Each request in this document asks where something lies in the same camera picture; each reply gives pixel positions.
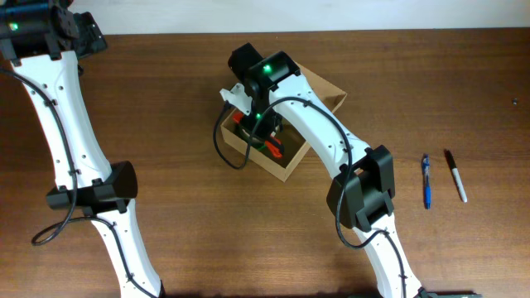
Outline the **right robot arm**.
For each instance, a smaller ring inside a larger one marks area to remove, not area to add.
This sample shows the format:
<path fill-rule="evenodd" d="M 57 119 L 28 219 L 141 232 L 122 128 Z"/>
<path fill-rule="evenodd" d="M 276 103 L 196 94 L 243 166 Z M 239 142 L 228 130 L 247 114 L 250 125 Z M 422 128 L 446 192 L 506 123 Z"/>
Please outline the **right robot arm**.
<path fill-rule="evenodd" d="M 221 90 L 224 109 L 236 108 L 234 122 L 248 160 L 266 147 L 276 158 L 286 147 L 277 138 L 288 122 L 320 158 L 332 179 L 326 203 L 340 241 L 366 252 L 382 297 L 433 297 L 413 273 L 396 229 L 393 157 L 372 148 L 325 106 L 301 67 L 285 52 L 261 56 L 252 44 L 234 50 L 228 66 L 238 79 Z"/>

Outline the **green tape roll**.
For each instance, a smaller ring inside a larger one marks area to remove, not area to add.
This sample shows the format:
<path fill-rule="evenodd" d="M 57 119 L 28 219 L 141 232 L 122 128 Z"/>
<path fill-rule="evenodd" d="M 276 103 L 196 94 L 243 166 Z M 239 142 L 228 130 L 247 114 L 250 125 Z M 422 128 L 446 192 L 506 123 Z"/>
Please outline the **green tape roll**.
<path fill-rule="evenodd" d="M 248 129 L 241 124 L 236 125 L 236 133 L 238 136 L 246 143 L 250 143 L 255 149 L 261 151 L 265 147 L 265 141 L 258 135 L 254 135 L 253 138 L 250 138 L 251 132 L 251 129 Z"/>

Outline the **brown cardboard box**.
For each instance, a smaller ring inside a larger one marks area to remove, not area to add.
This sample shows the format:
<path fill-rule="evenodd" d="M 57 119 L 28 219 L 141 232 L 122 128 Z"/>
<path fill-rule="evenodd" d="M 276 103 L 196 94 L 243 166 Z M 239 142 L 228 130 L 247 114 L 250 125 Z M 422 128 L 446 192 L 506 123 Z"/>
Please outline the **brown cardboard box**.
<path fill-rule="evenodd" d="M 301 64 L 297 64 L 301 72 L 308 79 L 309 85 L 316 91 L 319 99 L 332 112 L 335 113 L 343 104 L 347 93 L 339 87 L 333 85 L 327 80 L 315 74 Z M 246 142 L 236 133 L 236 124 L 232 116 L 239 110 L 228 113 L 219 129 L 224 141 L 241 154 L 245 154 Z M 310 143 L 305 141 L 302 135 L 287 120 L 282 121 L 284 130 L 276 135 L 285 147 L 282 158 L 274 158 L 267 148 L 259 151 L 254 147 L 251 148 L 249 160 L 261 166 L 264 170 L 276 176 L 279 180 L 285 182 L 289 175 L 295 170 L 301 159 L 310 149 Z"/>

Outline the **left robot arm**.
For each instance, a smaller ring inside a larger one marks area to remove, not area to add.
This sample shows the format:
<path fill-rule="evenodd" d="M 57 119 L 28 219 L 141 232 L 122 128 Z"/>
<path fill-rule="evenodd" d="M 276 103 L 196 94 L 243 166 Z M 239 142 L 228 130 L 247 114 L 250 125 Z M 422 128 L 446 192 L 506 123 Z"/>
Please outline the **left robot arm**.
<path fill-rule="evenodd" d="M 68 224 L 91 222 L 107 248 L 123 297 L 165 296 L 150 263 L 137 216 L 137 176 L 130 161 L 110 163 L 84 104 L 80 60 L 108 44 L 89 12 L 71 12 L 69 1 L 1 3 L 2 73 L 20 81 L 36 110 L 54 163 L 55 187 L 47 194 L 65 218 L 31 240 L 43 246 Z"/>

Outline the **blue ballpoint pen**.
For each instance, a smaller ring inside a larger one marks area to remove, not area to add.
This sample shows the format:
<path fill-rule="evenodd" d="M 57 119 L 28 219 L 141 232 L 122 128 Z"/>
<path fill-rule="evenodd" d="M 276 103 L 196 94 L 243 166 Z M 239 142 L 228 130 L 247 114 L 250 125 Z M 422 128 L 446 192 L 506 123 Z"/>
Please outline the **blue ballpoint pen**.
<path fill-rule="evenodd" d="M 424 205 L 426 209 L 431 208 L 431 185 L 430 185 L 430 159 L 427 154 L 422 158 Z"/>

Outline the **orange utility knife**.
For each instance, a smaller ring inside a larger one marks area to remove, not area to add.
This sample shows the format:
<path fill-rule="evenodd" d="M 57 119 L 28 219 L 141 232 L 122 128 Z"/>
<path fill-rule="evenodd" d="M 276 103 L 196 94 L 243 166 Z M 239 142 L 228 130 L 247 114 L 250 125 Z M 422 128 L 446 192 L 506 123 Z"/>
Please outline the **orange utility knife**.
<path fill-rule="evenodd" d="M 232 116 L 232 120 L 237 125 L 239 124 L 239 120 L 243 117 L 242 112 L 235 112 Z M 274 158 L 282 158 L 283 153 L 285 152 L 285 147 L 282 144 L 282 142 L 276 138 L 276 135 L 274 137 L 270 137 L 268 141 L 265 141 L 265 147 L 263 149 L 267 148 L 269 152 L 272 154 Z"/>

